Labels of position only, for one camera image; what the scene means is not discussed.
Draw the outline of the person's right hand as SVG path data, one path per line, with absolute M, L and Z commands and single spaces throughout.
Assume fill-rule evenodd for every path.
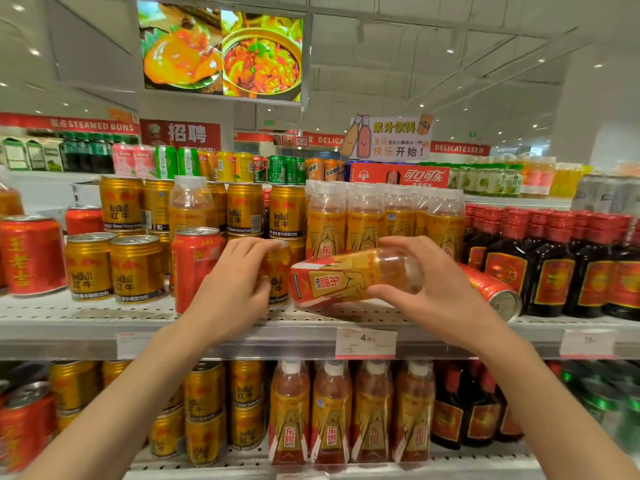
M 400 248 L 414 256 L 423 274 L 414 306 L 394 306 L 414 322 L 453 346 L 476 356 L 484 354 L 495 339 L 510 331 L 462 269 L 425 236 L 389 236 L 380 240 L 385 248 Z

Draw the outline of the person's left hand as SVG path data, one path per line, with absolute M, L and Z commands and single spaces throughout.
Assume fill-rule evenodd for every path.
M 231 241 L 203 280 L 187 311 L 178 320 L 188 344 L 203 353 L 251 328 L 267 309 L 251 309 L 260 265 L 279 243 L 261 238 Z

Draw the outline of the gold drink can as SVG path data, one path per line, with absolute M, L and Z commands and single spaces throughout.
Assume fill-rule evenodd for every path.
M 268 276 L 271 290 L 269 306 L 279 306 L 289 298 L 288 275 L 292 265 L 292 253 L 289 241 L 268 239 L 279 243 L 279 248 L 268 252 L 260 265 L 260 274 Z

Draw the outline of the amber sports drink bottle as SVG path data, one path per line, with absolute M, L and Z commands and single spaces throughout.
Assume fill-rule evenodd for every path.
M 352 403 L 347 361 L 323 361 L 312 389 L 310 461 L 316 468 L 341 469 L 349 462 Z
M 354 385 L 351 459 L 356 463 L 390 459 L 390 423 L 394 385 L 386 360 L 364 360 Z
M 269 460 L 303 465 L 309 457 L 311 382 L 304 361 L 278 361 L 270 389 Z
M 169 226 L 171 238 L 184 228 L 216 227 L 214 202 L 206 177 L 175 177 L 170 193 Z
M 435 389 L 431 360 L 405 361 L 395 382 L 391 451 L 395 463 L 429 459 Z
M 372 248 L 295 263 L 288 283 L 295 304 L 309 308 L 370 299 L 373 285 L 415 294 L 422 288 L 423 274 L 407 251 Z

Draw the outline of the person's left forearm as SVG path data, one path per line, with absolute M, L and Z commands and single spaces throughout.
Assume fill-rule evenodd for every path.
M 155 419 L 208 348 L 255 322 L 254 317 L 185 314 L 162 327 L 15 480 L 122 480 Z

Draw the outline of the person's right forearm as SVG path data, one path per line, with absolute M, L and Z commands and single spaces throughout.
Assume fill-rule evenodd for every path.
M 471 332 L 469 351 L 505 394 L 547 480 L 640 480 L 640 469 L 546 366 L 500 320 Z

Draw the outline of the white price tag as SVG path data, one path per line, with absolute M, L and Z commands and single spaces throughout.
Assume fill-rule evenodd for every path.
M 565 330 L 559 346 L 559 356 L 564 360 L 615 360 L 617 336 L 614 330 Z
M 342 327 L 335 340 L 336 360 L 393 360 L 397 332 L 370 328 Z
M 150 343 L 154 332 L 123 332 L 116 334 L 116 359 L 133 360 Z

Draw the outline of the red herbal tea can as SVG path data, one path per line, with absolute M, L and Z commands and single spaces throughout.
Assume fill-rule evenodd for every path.
M 0 409 L 0 445 L 6 472 L 23 471 L 48 446 L 56 430 L 52 387 L 36 381 L 14 389 Z
M 473 267 L 458 263 L 475 288 L 505 322 L 518 318 L 522 311 L 520 295 L 510 285 Z
M 190 306 L 204 278 L 217 264 L 226 240 L 217 227 L 180 228 L 172 240 L 172 284 L 175 311 Z
M 0 218 L 0 254 L 9 294 L 32 298 L 67 288 L 63 231 L 54 218 Z
M 65 213 L 67 235 L 103 232 L 102 208 L 96 206 L 73 206 Z

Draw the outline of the row of amber bottles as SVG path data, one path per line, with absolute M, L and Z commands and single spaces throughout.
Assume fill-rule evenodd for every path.
M 372 250 L 385 236 L 430 238 L 460 261 L 471 207 L 462 191 L 309 180 L 306 258 Z

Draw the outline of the red cola carton box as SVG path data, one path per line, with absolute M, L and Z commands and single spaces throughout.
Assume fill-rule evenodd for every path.
M 350 182 L 448 188 L 450 172 L 450 166 L 354 162 L 346 175 Z

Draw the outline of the row of mixed colourful cans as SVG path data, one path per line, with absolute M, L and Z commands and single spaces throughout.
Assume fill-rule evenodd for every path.
M 214 182 L 304 184 L 308 180 L 347 182 L 350 163 L 337 154 L 308 150 L 281 150 L 274 155 L 224 152 L 144 144 L 113 145 L 113 167 L 118 177 L 174 180 L 203 177 Z

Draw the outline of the group of gold cans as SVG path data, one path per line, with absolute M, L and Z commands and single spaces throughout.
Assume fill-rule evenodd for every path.
M 154 421 L 145 455 L 210 467 L 231 451 L 259 451 L 267 379 L 262 360 L 200 361 Z
M 172 238 L 170 256 L 172 257 Z M 164 257 L 159 236 L 95 232 L 67 236 L 67 281 L 73 300 L 143 304 L 165 295 Z

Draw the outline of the dark red-capped sauce bottle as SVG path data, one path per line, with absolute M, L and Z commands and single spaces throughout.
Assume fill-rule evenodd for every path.
M 495 398 L 499 405 L 499 419 L 495 430 L 494 440 L 501 443 L 516 443 L 524 437 L 524 432 L 513 416 L 500 386 L 496 387 Z
M 496 382 L 484 364 L 472 362 L 463 384 L 465 405 L 461 442 L 469 447 L 485 447 L 493 442 L 500 405 L 495 398 Z
M 436 397 L 431 421 L 431 440 L 449 450 L 461 448 L 461 426 L 464 405 L 458 395 L 461 369 L 447 362 L 436 375 Z

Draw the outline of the white juice sign with bottles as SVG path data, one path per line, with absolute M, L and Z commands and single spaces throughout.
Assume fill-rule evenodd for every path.
M 340 146 L 340 157 L 353 162 L 427 161 L 434 120 L 429 113 L 384 118 L 357 114 Z

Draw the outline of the row of pale green bottles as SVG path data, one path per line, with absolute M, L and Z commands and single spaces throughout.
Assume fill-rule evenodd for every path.
M 449 188 L 480 196 L 534 199 L 574 197 L 581 178 L 590 169 L 528 153 L 468 157 L 446 167 Z

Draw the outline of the row of dark red-capped bottles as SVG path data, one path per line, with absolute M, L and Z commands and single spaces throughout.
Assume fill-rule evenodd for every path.
M 518 302 L 514 316 L 594 319 L 632 306 L 629 263 L 615 246 L 629 217 L 603 212 L 476 209 L 485 246 L 471 245 L 468 266 L 503 282 Z

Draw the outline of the red sign with chef picture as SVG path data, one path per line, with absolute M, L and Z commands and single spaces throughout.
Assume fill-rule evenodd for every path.
M 140 129 L 145 145 L 191 147 L 208 152 L 222 149 L 218 123 L 140 119 Z

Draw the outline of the white metal shelving unit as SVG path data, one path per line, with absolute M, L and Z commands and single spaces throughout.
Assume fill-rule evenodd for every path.
M 52 217 L 61 225 L 68 207 L 99 204 L 98 177 L 8 174 L 22 193 L 28 213 Z M 133 306 L 114 298 L 80 303 L 72 300 L 68 290 L 34 298 L 4 296 L 0 298 L 0 360 L 116 360 L 117 333 L 155 333 L 176 319 L 171 296 Z M 615 360 L 640 361 L 638 322 L 521 316 L 509 325 L 546 359 L 562 359 L 559 346 L 565 330 L 614 330 L 618 334 Z M 212 348 L 207 357 L 334 359 L 337 329 L 342 327 L 396 331 L 396 359 L 471 358 L 464 349 L 444 344 L 379 300 L 305 309 L 291 299 L 270 307 L 249 332 Z M 265 438 L 259 451 L 228 452 L 212 467 L 193 467 L 186 460 L 157 461 L 141 451 L 124 480 L 545 480 L 524 441 L 462 447 L 458 452 L 435 445 L 425 463 L 351 463 L 341 469 L 331 467 L 329 473 L 313 466 L 272 466 L 267 450 Z

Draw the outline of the group of silver cans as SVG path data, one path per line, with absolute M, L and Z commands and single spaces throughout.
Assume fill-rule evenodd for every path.
M 578 184 L 571 210 L 640 218 L 640 177 L 585 175 Z

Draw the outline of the group of green cans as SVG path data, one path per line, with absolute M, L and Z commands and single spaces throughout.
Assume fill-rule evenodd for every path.
M 615 443 L 640 463 L 640 363 L 564 361 L 561 377 Z

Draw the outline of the hanging food display screen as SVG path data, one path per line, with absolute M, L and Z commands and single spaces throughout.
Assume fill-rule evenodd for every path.
M 299 104 L 305 21 L 136 0 L 147 90 Z

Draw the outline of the row of green cartons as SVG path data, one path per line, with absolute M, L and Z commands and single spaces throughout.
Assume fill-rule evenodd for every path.
M 0 136 L 0 164 L 12 171 L 114 174 L 114 137 L 62 132 L 43 136 Z

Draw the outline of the long red banner sign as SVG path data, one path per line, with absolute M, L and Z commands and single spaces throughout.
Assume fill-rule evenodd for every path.
M 53 132 L 86 132 L 140 135 L 140 125 L 117 120 L 97 120 L 0 112 L 0 127 L 18 127 Z

